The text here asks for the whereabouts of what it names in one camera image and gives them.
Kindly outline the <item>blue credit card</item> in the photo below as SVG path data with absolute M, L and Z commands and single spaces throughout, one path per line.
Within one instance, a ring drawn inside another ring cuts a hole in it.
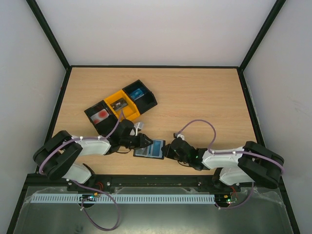
M 163 140 L 153 140 L 153 144 L 147 147 L 147 157 L 162 158 Z

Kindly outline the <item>black leather card holder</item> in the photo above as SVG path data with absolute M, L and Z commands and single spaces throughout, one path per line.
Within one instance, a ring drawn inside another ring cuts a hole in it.
M 153 139 L 153 143 L 146 148 L 134 149 L 134 157 L 164 159 L 162 148 L 165 146 L 165 140 Z

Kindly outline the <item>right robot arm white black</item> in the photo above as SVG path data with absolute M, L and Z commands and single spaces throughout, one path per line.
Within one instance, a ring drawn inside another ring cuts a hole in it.
M 197 171 L 215 169 L 219 174 L 213 178 L 213 187 L 218 191 L 249 182 L 276 189 L 284 172 L 284 158 L 253 141 L 235 149 L 213 150 L 194 148 L 178 137 L 162 147 L 162 152 Z

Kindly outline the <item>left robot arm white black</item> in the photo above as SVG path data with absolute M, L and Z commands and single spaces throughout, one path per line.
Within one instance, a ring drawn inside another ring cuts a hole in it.
M 73 136 L 62 130 L 48 140 L 33 155 L 39 167 L 39 173 L 50 180 L 61 178 L 86 183 L 94 172 L 86 164 L 75 163 L 80 156 L 109 155 L 120 147 L 129 150 L 145 148 L 153 141 L 140 133 L 141 122 L 134 124 L 130 120 L 117 121 L 107 134 L 83 137 Z

